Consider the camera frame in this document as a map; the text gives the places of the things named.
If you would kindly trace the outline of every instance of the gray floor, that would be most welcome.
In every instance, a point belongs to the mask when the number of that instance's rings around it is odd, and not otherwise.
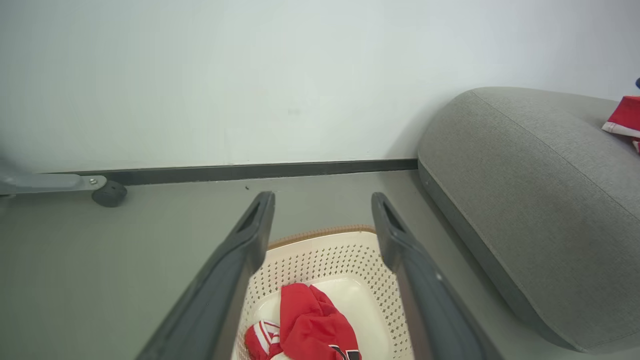
[[[386,193],[508,360],[640,358],[570,352],[520,324],[415,171],[132,186],[115,209],[87,193],[17,197],[0,217],[0,358],[134,358],[263,190],[276,193],[271,240],[373,224],[371,193]]]

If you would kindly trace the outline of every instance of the baseboard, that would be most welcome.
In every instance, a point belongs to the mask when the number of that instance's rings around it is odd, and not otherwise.
[[[319,176],[418,169],[417,159],[332,161],[326,163],[284,163],[229,165],[217,167],[141,168],[75,172],[79,175],[102,175],[123,185],[192,183],[264,179],[267,177]]]

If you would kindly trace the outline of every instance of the white wall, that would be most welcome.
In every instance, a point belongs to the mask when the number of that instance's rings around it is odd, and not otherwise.
[[[0,154],[38,172],[408,158],[469,88],[638,93],[638,0],[0,1]]]

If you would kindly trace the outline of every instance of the gray sofa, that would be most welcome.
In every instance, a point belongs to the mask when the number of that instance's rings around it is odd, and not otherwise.
[[[478,88],[420,143],[423,185],[513,312],[579,352],[640,346],[640,156],[616,101]]]

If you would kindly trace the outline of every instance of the red garment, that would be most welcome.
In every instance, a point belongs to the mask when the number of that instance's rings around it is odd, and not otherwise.
[[[282,352],[279,326],[261,320],[244,334],[244,344],[251,360],[269,360]]]
[[[314,286],[284,286],[280,346],[293,360],[361,360],[349,322]]]
[[[640,153],[640,96],[623,97],[602,129],[609,133],[630,136],[636,151]]]

